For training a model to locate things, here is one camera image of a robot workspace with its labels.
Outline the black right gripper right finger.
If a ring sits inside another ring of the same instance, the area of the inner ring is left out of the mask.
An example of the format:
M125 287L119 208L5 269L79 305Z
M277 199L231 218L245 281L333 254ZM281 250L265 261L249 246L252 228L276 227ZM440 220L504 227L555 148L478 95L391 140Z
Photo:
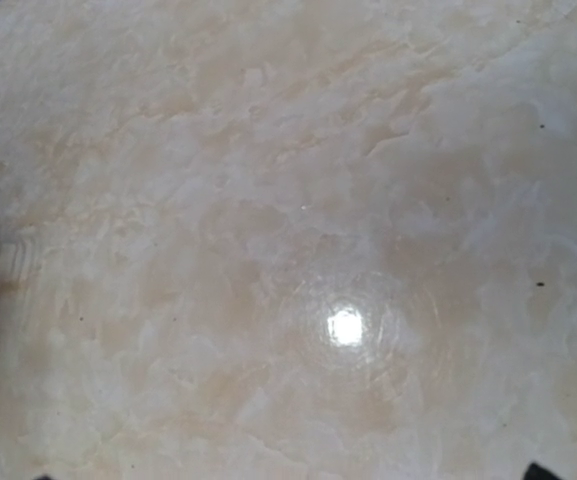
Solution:
M524 472L524 480L561 480L561 478L549 469L532 462Z

